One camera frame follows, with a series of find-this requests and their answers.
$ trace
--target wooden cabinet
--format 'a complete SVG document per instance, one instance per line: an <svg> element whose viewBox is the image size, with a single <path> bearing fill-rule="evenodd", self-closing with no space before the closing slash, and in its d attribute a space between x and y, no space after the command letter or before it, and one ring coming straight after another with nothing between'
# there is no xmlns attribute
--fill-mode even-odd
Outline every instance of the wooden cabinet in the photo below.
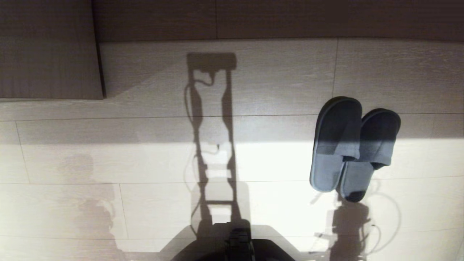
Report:
<svg viewBox="0 0 464 261"><path fill-rule="evenodd" d="M94 0L98 42L216 39L215 0Z"/></svg>
<svg viewBox="0 0 464 261"><path fill-rule="evenodd" d="M0 98L103 98L90 0L0 1Z"/></svg>

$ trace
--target gray slipper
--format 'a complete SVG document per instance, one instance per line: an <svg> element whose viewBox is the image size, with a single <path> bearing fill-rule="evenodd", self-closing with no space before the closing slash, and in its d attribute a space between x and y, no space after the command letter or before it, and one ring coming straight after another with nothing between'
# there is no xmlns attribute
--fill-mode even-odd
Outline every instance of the gray slipper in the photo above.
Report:
<svg viewBox="0 0 464 261"><path fill-rule="evenodd" d="M375 109L362 118L360 158L343 166L340 194L359 202L369 186L374 170L389 166L401 119L394 111Z"/></svg>
<svg viewBox="0 0 464 261"><path fill-rule="evenodd" d="M337 187L344 161L359 158L362 107L348 97L329 100L316 124L309 182L314 189L329 192Z"/></svg>

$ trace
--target slipper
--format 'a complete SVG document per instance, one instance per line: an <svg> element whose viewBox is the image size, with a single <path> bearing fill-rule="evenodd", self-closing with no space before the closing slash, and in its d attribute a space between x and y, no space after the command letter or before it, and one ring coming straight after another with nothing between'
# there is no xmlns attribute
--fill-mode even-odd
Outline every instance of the slipper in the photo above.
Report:
<svg viewBox="0 0 464 261"><path fill-rule="evenodd" d="M358 159L362 107L358 100L336 97L321 109L316 124L309 182L321 192L337 187L344 161Z"/></svg>
<svg viewBox="0 0 464 261"><path fill-rule="evenodd" d="M374 170L389 166L401 119L394 111L375 109L362 118L360 158L343 166L340 194L359 202L369 186Z"/></svg>

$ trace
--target wooden floor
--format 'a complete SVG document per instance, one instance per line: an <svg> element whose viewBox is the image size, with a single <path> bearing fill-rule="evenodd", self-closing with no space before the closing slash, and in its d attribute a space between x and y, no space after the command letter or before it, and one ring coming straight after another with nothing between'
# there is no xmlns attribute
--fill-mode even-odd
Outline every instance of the wooden floor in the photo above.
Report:
<svg viewBox="0 0 464 261"><path fill-rule="evenodd" d="M343 38L104 43L107 99L1 102L0 260L170 260L195 240L190 52L237 57L234 144L224 71L198 84L200 141L212 166L235 149L254 238L297 260L330 260L347 236L370 261L464 260L464 44ZM392 165L355 205L309 184L317 114L340 95L402 119ZM209 199L231 199L224 171L209 173ZM212 206L213 221L228 211Z"/></svg>

